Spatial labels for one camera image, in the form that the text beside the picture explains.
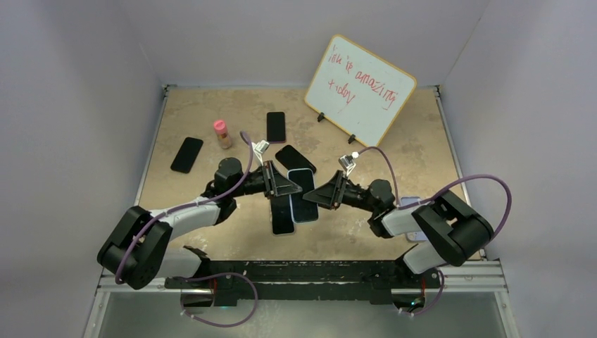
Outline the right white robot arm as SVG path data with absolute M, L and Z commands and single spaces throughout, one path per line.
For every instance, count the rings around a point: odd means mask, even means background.
M 397 281 L 406 287 L 423 273 L 441 265 L 460 266 L 494 237 L 494 229 L 478 212 L 452 191 L 407 208 L 396 206 L 391 185 L 373 180 L 366 188 L 350 181 L 342 171 L 326 184 L 306 192 L 304 200 L 335 210 L 342 205 L 370 212 L 372 232 L 385 239 L 423 232 L 427 240 L 398 258 Z

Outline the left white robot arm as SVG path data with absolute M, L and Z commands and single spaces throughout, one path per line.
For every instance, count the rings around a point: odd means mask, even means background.
M 117 284 L 138 290 L 155 277 L 182 277 L 193 288 L 206 285 L 210 269 L 197 249 L 168 249 L 171 240 L 223 223 L 237 208 L 240 196 L 262 193 L 268 199 L 289 196 L 302 188 L 266 161 L 243 170 L 237 158 L 221 160 L 212 181 L 198 198 L 172 208 L 125 211 L 97 254 L 97 262 L 115 275 Z

